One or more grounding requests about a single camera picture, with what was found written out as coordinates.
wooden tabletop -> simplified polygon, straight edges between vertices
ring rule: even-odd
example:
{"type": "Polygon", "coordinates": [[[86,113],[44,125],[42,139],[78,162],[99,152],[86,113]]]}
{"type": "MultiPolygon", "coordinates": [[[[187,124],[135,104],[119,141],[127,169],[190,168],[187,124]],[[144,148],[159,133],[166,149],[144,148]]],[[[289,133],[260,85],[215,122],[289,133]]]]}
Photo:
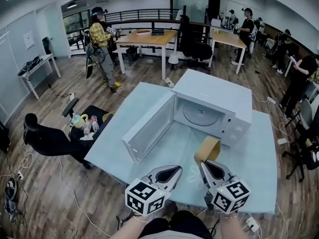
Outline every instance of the wooden tabletop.
{"type": "Polygon", "coordinates": [[[166,45],[168,42],[177,35],[177,31],[174,30],[164,30],[164,35],[136,35],[136,31],[121,37],[117,41],[118,44],[121,43],[136,43],[136,44],[145,44],[145,45],[166,45]]]}
{"type": "Polygon", "coordinates": [[[221,43],[229,44],[236,47],[246,48],[246,44],[243,43],[243,41],[239,38],[237,34],[227,33],[222,31],[220,31],[219,33],[216,33],[214,30],[212,30],[212,38],[216,42],[221,42],[221,43]]]}

white microwave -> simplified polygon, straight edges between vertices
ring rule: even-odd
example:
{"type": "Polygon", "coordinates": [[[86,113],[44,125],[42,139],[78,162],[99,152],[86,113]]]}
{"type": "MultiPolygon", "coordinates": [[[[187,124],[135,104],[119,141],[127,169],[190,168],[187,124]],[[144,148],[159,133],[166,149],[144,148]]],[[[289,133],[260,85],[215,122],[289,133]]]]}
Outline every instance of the white microwave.
{"type": "Polygon", "coordinates": [[[140,163],[174,121],[233,146],[252,122],[251,90],[188,69],[122,137],[133,161],[140,163]]]}

light blue table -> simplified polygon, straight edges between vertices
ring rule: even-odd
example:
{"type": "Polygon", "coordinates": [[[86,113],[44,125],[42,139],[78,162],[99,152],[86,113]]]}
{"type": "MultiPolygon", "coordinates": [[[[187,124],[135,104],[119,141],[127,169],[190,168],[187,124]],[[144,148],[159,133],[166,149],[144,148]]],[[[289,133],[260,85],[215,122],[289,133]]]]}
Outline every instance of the light blue table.
{"type": "MultiPolygon", "coordinates": [[[[175,122],[140,163],[132,161],[122,136],[168,91],[169,88],[139,83],[123,101],[86,156],[86,160],[108,174],[131,183],[152,169],[180,165],[182,177],[172,191],[171,200],[206,207],[206,186],[194,161],[194,154],[206,133],[175,122]]],[[[245,213],[274,213],[277,194],[277,164],[273,131],[268,114],[253,111],[253,124],[234,147],[221,146],[217,161],[226,165],[252,190],[245,213]]]]}

chair armrest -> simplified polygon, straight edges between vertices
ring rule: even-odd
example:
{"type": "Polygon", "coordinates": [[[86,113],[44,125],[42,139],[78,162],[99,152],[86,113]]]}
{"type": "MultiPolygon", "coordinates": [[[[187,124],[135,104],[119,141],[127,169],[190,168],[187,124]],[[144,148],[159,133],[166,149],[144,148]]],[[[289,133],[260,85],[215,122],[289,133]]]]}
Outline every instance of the chair armrest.
{"type": "Polygon", "coordinates": [[[79,101],[78,98],[74,98],[69,104],[68,106],[64,109],[62,115],[67,117],[68,114],[70,115],[70,117],[72,118],[73,115],[73,107],[76,105],[76,103],[79,101]]]}

book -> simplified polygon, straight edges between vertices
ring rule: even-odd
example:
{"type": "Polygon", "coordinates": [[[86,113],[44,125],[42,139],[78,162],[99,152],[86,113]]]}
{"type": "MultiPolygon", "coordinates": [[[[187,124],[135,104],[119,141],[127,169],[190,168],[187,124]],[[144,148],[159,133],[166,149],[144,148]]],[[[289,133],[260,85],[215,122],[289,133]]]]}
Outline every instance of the book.
{"type": "Polygon", "coordinates": [[[145,34],[151,34],[151,31],[149,30],[140,30],[136,32],[136,35],[145,35],[145,34]]]}

